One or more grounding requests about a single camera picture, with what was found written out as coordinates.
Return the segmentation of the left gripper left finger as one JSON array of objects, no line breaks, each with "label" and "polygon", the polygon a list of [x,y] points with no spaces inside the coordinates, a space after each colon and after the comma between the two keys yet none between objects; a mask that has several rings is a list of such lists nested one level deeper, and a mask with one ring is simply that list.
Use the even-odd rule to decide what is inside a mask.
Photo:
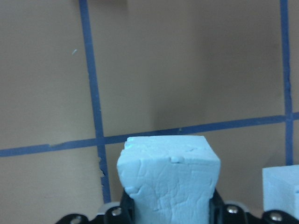
[{"label": "left gripper left finger", "polygon": [[125,190],[122,193],[120,208],[120,224],[135,224],[135,202]]}]

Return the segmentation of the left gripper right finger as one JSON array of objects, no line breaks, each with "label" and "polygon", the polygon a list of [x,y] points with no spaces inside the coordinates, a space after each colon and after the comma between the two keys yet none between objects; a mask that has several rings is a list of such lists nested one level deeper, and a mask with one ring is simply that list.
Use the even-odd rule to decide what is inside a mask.
[{"label": "left gripper right finger", "polygon": [[217,189],[215,189],[213,197],[209,200],[209,224],[223,223],[223,206],[224,201]]}]

